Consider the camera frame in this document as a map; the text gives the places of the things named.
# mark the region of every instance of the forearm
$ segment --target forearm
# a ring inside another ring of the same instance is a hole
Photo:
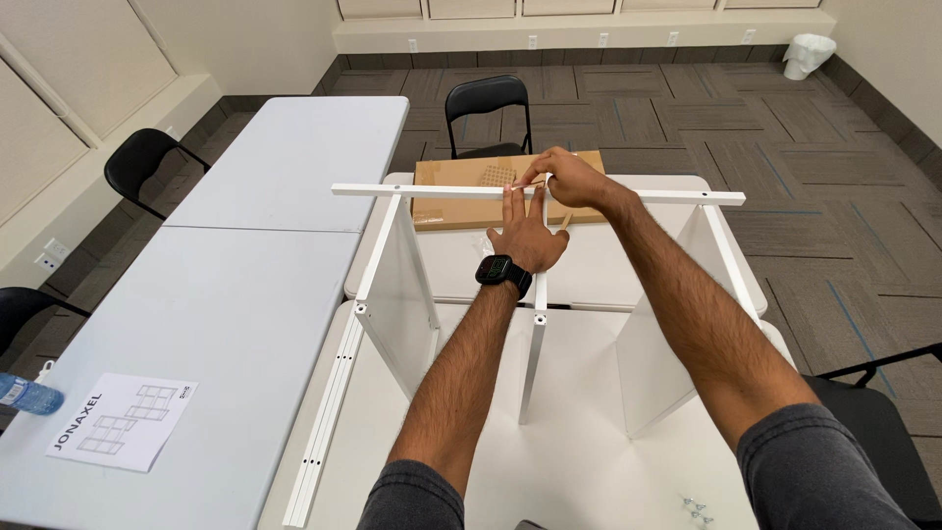
[[[428,464],[464,496],[516,302],[509,282],[481,287],[415,392],[387,461]]]
[[[638,195],[602,206],[651,301],[664,337],[735,451],[752,424],[817,397],[742,307],[658,225]]]

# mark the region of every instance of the chair seat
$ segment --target chair seat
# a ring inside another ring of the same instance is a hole
[[[526,153],[524,148],[516,143],[499,143],[490,147],[481,147],[480,149],[460,153],[458,154],[458,160],[465,158],[517,157]]]
[[[874,389],[803,377],[821,403],[857,438],[906,517],[917,522],[942,521],[932,482],[893,402]]]

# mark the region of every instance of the black chair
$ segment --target black chair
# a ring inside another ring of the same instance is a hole
[[[20,328],[37,313],[51,306],[60,306],[85,318],[91,313],[85,309],[63,302],[55,296],[26,287],[4,287],[0,289],[0,356],[13,342]]]
[[[919,528],[942,528],[942,507],[900,412],[881,392],[867,388],[878,367],[926,355],[942,362],[942,342],[818,376],[804,375],[804,380],[860,442],[880,482],[906,517]],[[858,372],[864,375],[853,385],[831,380]]]
[[[212,167],[167,133],[157,129],[140,129],[129,136],[105,162],[105,180],[125,199],[154,214],[161,221],[166,221],[166,216],[141,203],[139,195],[141,185],[157,173],[160,161],[173,149],[180,149],[196,159],[203,165],[204,172]]]
[[[474,149],[458,154],[451,122],[468,114],[486,114],[509,105],[523,105],[527,115],[527,135],[522,144],[499,143],[490,147]],[[468,81],[451,89],[445,100],[445,119],[448,123],[448,138],[451,140],[451,159],[512,157],[533,154],[533,138],[529,128],[529,100],[524,82],[513,75],[499,75],[478,81]]]

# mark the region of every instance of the hairy arm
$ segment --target hairy arm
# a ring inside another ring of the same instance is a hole
[[[632,190],[581,158],[554,147],[517,185],[551,172],[553,197],[593,207],[611,223],[661,331],[726,443],[736,452],[750,426],[787,405],[818,397],[771,345],[739,304],[658,225]]]
[[[493,228],[487,233],[497,254],[531,273],[552,267],[569,241],[564,230],[552,235],[543,225],[543,200],[538,190],[528,216],[523,191],[505,187],[503,234]],[[510,282],[481,287],[415,392],[387,462],[427,464],[464,496],[517,295]]]

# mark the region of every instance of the plastic bag liner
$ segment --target plastic bag liner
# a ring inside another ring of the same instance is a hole
[[[782,60],[787,60],[785,77],[801,80],[834,54],[837,43],[821,35],[802,33],[791,40]]]

